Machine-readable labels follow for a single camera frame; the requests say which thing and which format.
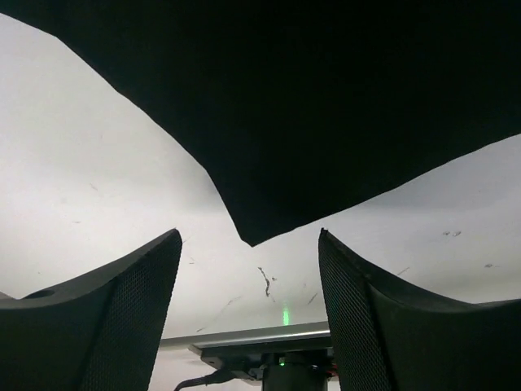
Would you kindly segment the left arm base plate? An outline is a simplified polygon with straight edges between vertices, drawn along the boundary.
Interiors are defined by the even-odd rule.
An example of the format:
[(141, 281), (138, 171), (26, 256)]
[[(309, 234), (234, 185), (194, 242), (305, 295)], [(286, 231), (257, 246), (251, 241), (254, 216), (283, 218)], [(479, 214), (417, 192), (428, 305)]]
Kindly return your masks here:
[(265, 327), (234, 332), (163, 339), (161, 352), (189, 350), (202, 362), (219, 367), (225, 362), (260, 362), (270, 354), (330, 351), (331, 334), (326, 322)]

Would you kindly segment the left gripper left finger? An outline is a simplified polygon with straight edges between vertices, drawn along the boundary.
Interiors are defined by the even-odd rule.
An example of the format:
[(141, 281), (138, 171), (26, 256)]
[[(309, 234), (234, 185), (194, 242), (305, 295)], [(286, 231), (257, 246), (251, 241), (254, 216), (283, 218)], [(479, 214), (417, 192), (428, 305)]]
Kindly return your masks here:
[(24, 298), (1, 295), (3, 390), (146, 390), (182, 252), (175, 229)]

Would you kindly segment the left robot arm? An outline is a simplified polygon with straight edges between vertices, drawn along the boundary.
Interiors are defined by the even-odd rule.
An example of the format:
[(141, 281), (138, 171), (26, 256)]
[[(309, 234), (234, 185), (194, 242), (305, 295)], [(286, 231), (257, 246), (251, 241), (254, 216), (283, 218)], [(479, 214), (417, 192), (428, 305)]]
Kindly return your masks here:
[[(116, 261), (24, 298), (1, 298), (4, 390), (146, 390), (182, 252), (168, 231)], [(419, 288), (329, 231), (318, 241), (329, 330), (275, 327), (195, 342), (211, 374), (181, 387), (517, 390), (519, 300), (471, 304)]]

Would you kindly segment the black shorts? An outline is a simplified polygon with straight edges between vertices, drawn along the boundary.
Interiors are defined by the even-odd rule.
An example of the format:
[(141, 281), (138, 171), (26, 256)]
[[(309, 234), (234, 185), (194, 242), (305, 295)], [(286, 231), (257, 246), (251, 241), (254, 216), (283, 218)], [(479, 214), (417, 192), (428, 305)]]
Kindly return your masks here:
[(4, 1), (208, 172), (258, 245), (520, 131), (517, 1)]

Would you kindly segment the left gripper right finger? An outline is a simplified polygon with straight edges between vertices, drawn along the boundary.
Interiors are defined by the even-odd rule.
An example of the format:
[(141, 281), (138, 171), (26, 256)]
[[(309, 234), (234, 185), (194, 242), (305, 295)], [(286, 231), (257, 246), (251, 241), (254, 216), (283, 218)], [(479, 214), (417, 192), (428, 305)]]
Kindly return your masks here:
[(341, 389), (519, 389), (519, 300), (471, 304), (429, 292), (329, 231), (318, 258)]

